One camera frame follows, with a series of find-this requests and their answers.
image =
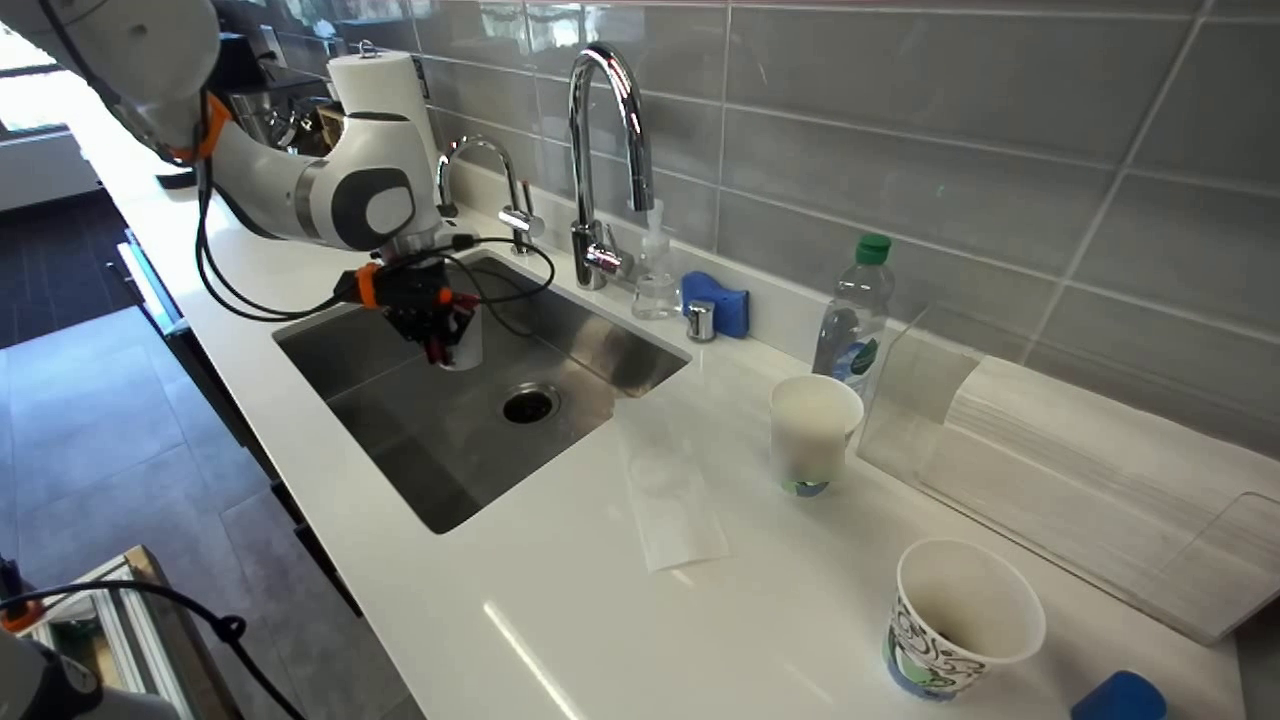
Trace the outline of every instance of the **chrome faucet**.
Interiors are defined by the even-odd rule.
[[[627,254],[617,247],[614,230],[597,221],[597,186],[592,186],[592,70],[603,70],[617,115],[627,137],[627,186],[631,212],[651,207],[651,163],[648,163],[648,137],[640,119],[640,89],[627,64],[603,47],[583,43],[571,60],[568,75],[568,137],[571,137],[571,192],[576,192],[576,221],[571,221],[571,262],[576,283],[603,288],[627,270]]]
[[[462,137],[448,144],[448,151],[437,159],[437,195],[440,195],[440,216],[458,216],[458,198],[451,198],[451,163],[474,151],[474,149],[485,149],[491,157],[506,159],[506,172],[507,172],[507,207],[497,212],[497,221],[506,221],[511,228],[511,244],[518,251],[524,254],[527,244],[533,244],[533,230],[541,230],[541,216],[533,216],[533,195],[527,195],[527,181],[520,181],[518,186],[518,169],[511,169],[511,157],[489,141],[489,137]]]

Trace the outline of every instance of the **stainless steel sink basin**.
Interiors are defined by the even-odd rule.
[[[533,288],[489,254],[467,267],[474,276],[448,267],[458,288]],[[506,322],[485,315],[485,364],[474,370],[434,366],[380,310],[339,309],[275,332],[434,531],[451,531],[600,427],[617,396],[643,396],[685,366],[682,357],[556,293],[497,310]]]

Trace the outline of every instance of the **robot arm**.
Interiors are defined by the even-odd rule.
[[[0,20],[77,67],[158,157],[214,159],[214,182],[246,228],[387,254],[437,244],[440,216],[427,186],[437,149],[425,108],[413,108],[419,93],[348,108],[345,137],[323,159],[294,157],[258,144],[206,93],[221,51],[214,0],[0,0]],[[339,64],[413,70],[408,55]]]

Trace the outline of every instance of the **white paper cup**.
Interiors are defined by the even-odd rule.
[[[834,375],[793,375],[772,387],[772,473],[784,488],[818,496],[866,423],[866,400]]]
[[[921,538],[898,561],[889,673],[899,686],[952,699],[991,669],[1043,643],[1035,586],[1002,555],[962,538]]]

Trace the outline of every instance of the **bottle cap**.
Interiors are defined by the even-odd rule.
[[[893,239],[881,230],[866,230],[856,239],[856,262],[885,262],[889,258]]]

